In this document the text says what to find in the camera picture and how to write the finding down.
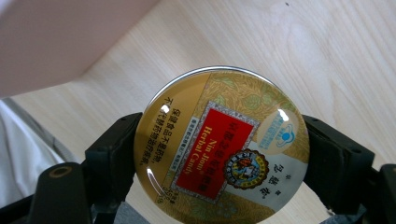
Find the herbal candy tin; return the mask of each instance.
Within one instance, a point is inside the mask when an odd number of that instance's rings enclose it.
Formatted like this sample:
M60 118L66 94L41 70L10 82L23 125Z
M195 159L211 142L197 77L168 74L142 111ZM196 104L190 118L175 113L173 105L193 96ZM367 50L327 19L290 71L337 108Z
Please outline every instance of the herbal candy tin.
M303 182L304 120L273 83L226 66L176 78L137 127L134 164L146 193L186 223L256 223Z

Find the gold tin lid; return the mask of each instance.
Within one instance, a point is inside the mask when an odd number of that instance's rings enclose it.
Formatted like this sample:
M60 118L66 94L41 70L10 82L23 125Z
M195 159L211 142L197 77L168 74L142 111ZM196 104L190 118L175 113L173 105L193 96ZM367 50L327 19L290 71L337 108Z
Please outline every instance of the gold tin lid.
M269 80L216 66L176 78L137 127L134 164L146 193L185 223L257 223L303 182L304 120Z

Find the light wood surface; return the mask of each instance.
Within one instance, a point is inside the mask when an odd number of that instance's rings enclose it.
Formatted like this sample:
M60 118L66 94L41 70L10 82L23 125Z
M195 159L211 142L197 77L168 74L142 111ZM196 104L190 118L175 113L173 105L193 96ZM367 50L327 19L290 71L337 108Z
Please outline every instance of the light wood surface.
M84 76L13 99L83 158L116 119L143 111L174 77L239 66L272 80L302 113L370 148L378 169L396 162L395 40L391 0L162 0ZM175 223L137 179L128 202L151 223ZM266 223L327 217L302 185Z

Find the red label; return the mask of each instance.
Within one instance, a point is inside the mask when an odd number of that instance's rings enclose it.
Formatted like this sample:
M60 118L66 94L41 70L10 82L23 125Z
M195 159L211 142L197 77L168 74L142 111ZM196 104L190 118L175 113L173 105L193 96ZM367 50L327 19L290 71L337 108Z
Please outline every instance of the red label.
M210 109L176 184L215 200L225 178L224 163L243 149L253 126Z

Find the circular emblem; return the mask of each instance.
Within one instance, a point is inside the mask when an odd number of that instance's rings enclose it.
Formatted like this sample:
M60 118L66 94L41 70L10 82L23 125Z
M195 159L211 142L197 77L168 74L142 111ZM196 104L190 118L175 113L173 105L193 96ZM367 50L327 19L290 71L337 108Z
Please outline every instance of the circular emblem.
M268 161L257 150L245 149L233 154L225 162L227 183L236 189L254 189L267 178Z

